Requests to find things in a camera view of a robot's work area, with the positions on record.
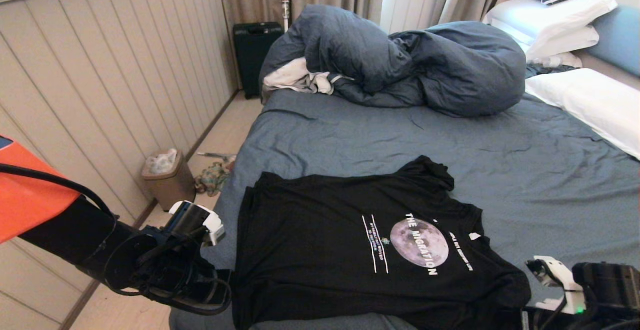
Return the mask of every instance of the moon graphic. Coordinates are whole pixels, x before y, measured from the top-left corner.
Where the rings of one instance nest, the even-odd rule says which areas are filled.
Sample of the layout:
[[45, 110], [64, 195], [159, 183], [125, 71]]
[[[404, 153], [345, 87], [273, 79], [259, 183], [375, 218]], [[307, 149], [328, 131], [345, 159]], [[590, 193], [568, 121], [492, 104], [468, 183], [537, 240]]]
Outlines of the moon graphic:
[[449, 257], [447, 239], [437, 227], [427, 221], [414, 219], [413, 227], [409, 220], [402, 220], [391, 230], [391, 243], [404, 259], [420, 267], [441, 266]]

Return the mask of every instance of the black suitcase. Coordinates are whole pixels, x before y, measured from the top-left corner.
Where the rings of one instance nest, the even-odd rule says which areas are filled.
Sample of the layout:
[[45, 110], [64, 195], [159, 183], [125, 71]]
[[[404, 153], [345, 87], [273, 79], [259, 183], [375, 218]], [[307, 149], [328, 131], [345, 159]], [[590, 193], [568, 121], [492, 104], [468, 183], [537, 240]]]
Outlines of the black suitcase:
[[233, 26], [235, 56], [245, 98], [260, 95], [262, 87], [258, 84], [260, 69], [263, 67], [269, 49], [282, 34], [284, 34], [282, 26], [277, 22], [256, 22]]

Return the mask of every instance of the plastic bag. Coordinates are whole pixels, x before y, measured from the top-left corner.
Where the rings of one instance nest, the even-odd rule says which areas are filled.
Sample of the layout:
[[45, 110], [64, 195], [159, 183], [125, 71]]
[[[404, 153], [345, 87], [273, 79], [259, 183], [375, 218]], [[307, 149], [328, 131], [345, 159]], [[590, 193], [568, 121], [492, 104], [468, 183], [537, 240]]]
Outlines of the plastic bag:
[[172, 148], [166, 154], [149, 157], [148, 159], [146, 159], [146, 166], [149, 169], [149, 173], [156, 175], [169, 173], [171, 169], [174, 168], [177, 156], [178, 150]]

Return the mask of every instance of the t-shirt sleeve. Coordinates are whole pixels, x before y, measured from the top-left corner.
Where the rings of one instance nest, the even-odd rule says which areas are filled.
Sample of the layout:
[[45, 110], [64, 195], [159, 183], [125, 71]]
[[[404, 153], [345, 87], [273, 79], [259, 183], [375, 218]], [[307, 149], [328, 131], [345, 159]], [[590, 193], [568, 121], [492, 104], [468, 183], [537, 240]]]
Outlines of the t-shirt sleeve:
[[429, 157], [420, 156], [405, 164], [396, 174], [419, 184], [437, 185], [445, 191], [452, 191], [455, 181], [448, 170], [449, 168], [445, 165], [435, 163]]

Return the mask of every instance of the beige wall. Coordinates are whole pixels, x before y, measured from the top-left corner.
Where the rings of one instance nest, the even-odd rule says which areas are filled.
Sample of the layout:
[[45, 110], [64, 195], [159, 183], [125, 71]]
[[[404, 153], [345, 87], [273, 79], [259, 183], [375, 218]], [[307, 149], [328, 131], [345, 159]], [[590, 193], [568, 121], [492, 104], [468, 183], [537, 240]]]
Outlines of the beige wall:
[[[146, 157], [188, 152], [236, 89], [234, 71], [222, 0], [0, 4], [0, 134], [128, 224], [152, 200]], [[89, 282], [25, 241], [0, 245], [0, 328], [59, 328]]]
[[389, 34], [431, 27], [436, 0], [382, 0], [380, 27]]

